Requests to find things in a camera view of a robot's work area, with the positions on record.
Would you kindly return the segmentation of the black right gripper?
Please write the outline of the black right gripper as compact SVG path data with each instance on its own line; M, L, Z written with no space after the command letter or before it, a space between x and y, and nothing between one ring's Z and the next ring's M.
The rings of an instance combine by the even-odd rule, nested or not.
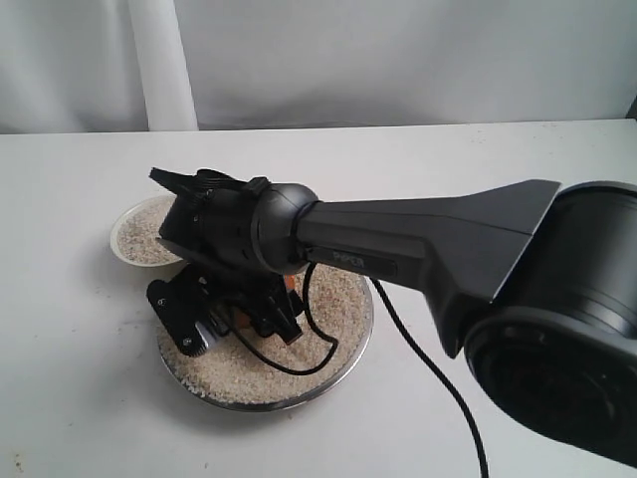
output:
M231 327L238 329L232 306L240 292L272 276L281 275L215 276L191 264L169 282L152 281L146 288L146 299L179 352L196 358L209 348L201 331L204 311L210 315L215 333L229 334ZM289 345L303 334L297 320L303 311L304 303L297 293L261 296L253 304L251 326L260 337L277 335Z

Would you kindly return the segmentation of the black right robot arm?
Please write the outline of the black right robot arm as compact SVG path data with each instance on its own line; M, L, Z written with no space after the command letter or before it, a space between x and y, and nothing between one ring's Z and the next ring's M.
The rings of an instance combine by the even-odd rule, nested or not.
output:
M205 354L243 312L290 344L310 307L285 278L327 265L422 293L445 353L547 438L636 463L636 188L532 179L467 196L323 202L307 187L154 168L158 240L185 269L147 299Z

